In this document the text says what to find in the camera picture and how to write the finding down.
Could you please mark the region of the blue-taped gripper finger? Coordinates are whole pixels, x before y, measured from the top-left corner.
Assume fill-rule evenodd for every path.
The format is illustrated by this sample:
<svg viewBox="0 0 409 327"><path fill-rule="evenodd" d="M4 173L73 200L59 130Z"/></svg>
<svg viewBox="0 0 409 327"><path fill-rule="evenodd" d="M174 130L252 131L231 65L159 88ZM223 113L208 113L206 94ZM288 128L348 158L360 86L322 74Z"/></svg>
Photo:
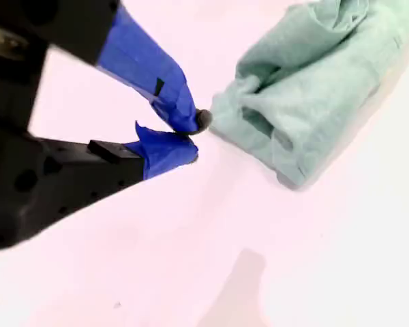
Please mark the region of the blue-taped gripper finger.
<svg viewBox="0 0 409 327"><path fill-rule="evenodd" d="M179 64L121 1L48 1L47 17L55 46L135 89L174 131L194 135L210 125Z"/></svg>
<svg viewBox="0 0 409 327"><path fill-rule="evenodd" d="M37 171L37 222L55 223L198 158L198 147L188 136L139 124L134 127L138 139L131 143L43 139Z"/></svg>

